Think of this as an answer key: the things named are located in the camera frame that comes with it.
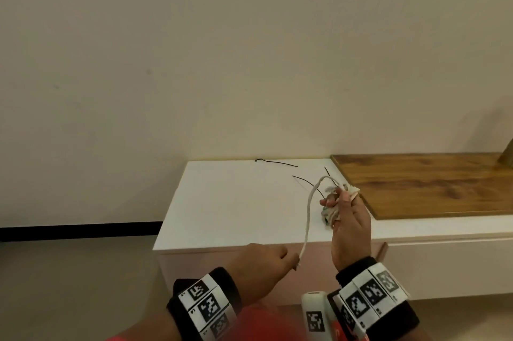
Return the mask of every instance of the wooden shelf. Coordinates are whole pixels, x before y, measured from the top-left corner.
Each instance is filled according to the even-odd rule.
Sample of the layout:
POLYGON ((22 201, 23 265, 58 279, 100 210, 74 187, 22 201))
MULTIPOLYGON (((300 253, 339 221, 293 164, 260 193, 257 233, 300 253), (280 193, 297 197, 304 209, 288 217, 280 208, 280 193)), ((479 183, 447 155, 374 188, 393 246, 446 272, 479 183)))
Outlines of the wooden shelf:
POLYGON ((499 153, 335 155, 376 219, 513 214, 513 169, 499 153))

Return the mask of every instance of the white tabletop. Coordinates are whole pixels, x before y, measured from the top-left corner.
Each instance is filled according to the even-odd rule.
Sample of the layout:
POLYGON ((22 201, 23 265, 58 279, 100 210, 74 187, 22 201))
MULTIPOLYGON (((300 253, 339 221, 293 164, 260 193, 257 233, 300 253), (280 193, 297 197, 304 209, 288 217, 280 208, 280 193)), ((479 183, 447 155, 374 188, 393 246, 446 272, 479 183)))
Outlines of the white tabletop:
MULTIPOLYGON (((262 244, 301 243, 306 202, 312 186, 326 175, 345 178, 330 159, 279 160, 297 168, 254 160, 191 161, 173 197, 154 250, 188 252, 199 249, 262 244)), ((324 191, 333 183, 325 179, 324 191)), ((316 192, 311 207, 309 242, 331 241, 316 192)), ((513 235, 513 215, 375 220, 373 241, 458 239, 513 235)))

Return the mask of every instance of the black wire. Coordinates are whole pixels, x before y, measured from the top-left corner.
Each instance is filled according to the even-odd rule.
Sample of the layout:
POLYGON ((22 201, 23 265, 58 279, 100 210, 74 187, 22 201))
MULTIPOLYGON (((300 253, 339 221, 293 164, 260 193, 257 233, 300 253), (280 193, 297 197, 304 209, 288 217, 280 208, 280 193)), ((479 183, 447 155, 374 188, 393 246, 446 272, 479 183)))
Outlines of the black wire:
MULTIPOLYGON (((306 179, 303 179, 303 178, 300 178, 299 176, 294 176, 294 175, 292 175, 292 177, 293 177, 293 178, 297 178, 297 179, 304 180, 305 182, 307 182, 308 184, 310 184, 312 187, 315 187, 315 185, 314 185, 314 184, 310 183, 310 182, 309 182, 308 180, 306 180, 306 179)), ((320 194, 320 195, 322 196, 322 198, 324 199, 324 195, 322 194, 322 192, 321 192, 319 189, 317 189, 317 191, 319 191, 319 194, 320 194)))
MULTIPOLYGON (((328 169, 326 167, 324 167, 324 169, 326 170, 326 173, 328 174, 328 176, 331 176, 328 172, 328 169)), ((335 187, 337 186, 337 184, 335 183, 335 181, 333 179, 331 179, 331 181, 333 182, 333 184, 335 185, 335 187)))
POLYGON ((296 168, 299 168, 298 165, 293 165, 293 164, 289 164, 289 163, 282 163, 281 161, 271 161, 271 160, 264 160, 264 159, 256 159, 255 162, 259 161, 259 160, 262 160, 262 161, 266 161, 268 163, 278 163, 278 164, 285 164, 285 165, 290 165, 290 166, 294 166, 296 168))

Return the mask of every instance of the white table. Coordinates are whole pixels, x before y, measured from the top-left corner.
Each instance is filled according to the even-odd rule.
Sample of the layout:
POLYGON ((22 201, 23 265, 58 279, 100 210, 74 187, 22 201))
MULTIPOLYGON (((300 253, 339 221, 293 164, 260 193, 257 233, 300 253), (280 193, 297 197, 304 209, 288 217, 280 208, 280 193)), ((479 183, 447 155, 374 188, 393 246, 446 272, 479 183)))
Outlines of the white table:
MULTIPOLYGON (((315 184, 326 168, 346 180, 330 159, 279 161, 298 168, 254 160, 187 164, 153 248, 170 291, 177 278, 199 278, 250 242, 301 249, 311 185, 292 175, 315 184)), ((329 185, 325 179, 320 189, 329 185)), ((274 303, 337 288, 319 199, 316 193, 301 266, 270 294, 274 303)), ((373 218, 374 254, 384 242, 384 264, 413 299, 513 292, 513 216, 373 218)))

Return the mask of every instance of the hand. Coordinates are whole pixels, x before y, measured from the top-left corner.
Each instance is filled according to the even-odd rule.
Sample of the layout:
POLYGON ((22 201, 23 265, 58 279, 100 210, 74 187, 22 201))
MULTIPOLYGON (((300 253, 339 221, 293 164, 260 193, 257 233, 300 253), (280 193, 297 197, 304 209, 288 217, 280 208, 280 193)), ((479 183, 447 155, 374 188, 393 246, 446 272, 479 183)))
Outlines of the hand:
POLYGON ((320 204, 334 207, 338 203, 340 221, 333 223, 331 258, 340 272, 370 256, 370 215, 359 195, 351 203, 349 192, 340 188, 335 191, 320 204))
POLYGON ((225 269, 234 280, 244 306, 271 292, 276 283, 299 263, 299 254, 284 245, 267 247, 251 243, 225 269))

